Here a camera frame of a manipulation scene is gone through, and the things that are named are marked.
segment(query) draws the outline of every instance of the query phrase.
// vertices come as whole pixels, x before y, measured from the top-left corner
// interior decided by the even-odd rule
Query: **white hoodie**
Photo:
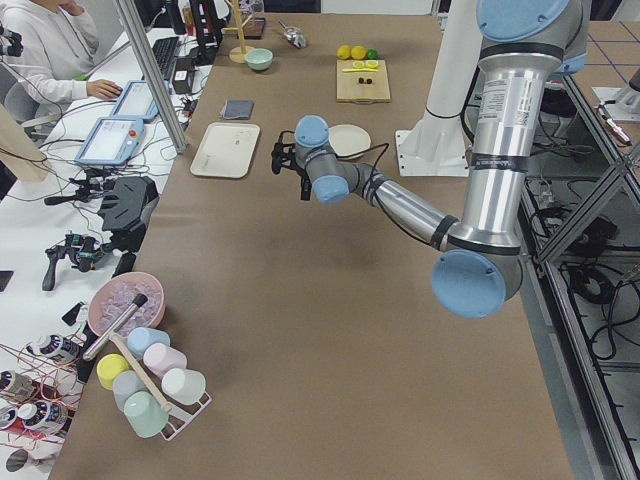
[[[33,99],[61,104],[87,97],[87,82],[73,80],[91,70],[98,49],[97,29],[86,9],[73,17],[30,0],[0,0],[0,21],[22,35],[22,55],[5,62],[29,80],[20,81]]]

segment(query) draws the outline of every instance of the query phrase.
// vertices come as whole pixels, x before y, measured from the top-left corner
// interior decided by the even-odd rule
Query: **blue joint cap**
[[[313,182],[313,191],[320,203],[331,205],[349,196],[349,184],[338,175],[325,175]]]
[[[296,125],[295,136],[296,142],[303,147],[321,147],[329,141],[329,125],[318,115],[307,115]]]
[[[470,250],[450,250],[431,272],[431,285],[447,310],[465,318],[482,318],[504,304],[506,285],[500,270]]]
[[[480,32],[494,42],[517,42],[553,23],[570,0],[478,0]]]
[[[584,64],[587,61],[587,54],[583,53],[581,55],[576,55],[575,57],[567,58],[562,62],[562,65],[558,67],[558,69],[553,72],[552,75],[569,75],[572,73],[579,72],[584,68]]]

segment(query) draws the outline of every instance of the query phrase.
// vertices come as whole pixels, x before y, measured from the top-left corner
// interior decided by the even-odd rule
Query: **wooden cutting board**
[[[336,64],[336,85],[338,102],[390,102],[389,78],[387,76],[387,64],[384,60],[378,60],[377,72],[343,72],[343,68],[353,68],[353,60],[338,60]]]

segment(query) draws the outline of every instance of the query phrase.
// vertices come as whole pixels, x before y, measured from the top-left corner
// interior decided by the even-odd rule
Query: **white tray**
[[[191,163],[191,173],[202,177],[244,177],[249,171],[259,135],[258,125],[212,123]]]

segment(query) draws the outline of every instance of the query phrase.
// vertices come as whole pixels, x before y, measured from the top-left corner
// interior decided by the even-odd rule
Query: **tablet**
[[[122,89],[111,116],[140,117],[148,122],[158,115],[149,85],[144,80],[132,80]]]
[[[140,117],[102,117],[96,120],[75,158],[79,165],[118,167],[127,163],[144,132]]]

